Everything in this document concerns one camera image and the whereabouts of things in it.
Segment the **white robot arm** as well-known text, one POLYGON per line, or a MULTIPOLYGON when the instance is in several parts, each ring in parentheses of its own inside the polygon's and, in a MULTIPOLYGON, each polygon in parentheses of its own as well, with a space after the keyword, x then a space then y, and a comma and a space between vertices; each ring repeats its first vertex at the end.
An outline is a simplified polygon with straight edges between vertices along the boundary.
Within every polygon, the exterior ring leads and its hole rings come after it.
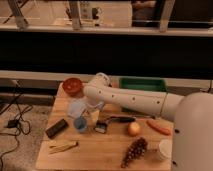
POLYGON ((88 103, 116 104, 173 123, 171 171, 213 171, 213 94, 186 96, 110 87, 97 73, 83 88, 88 103))

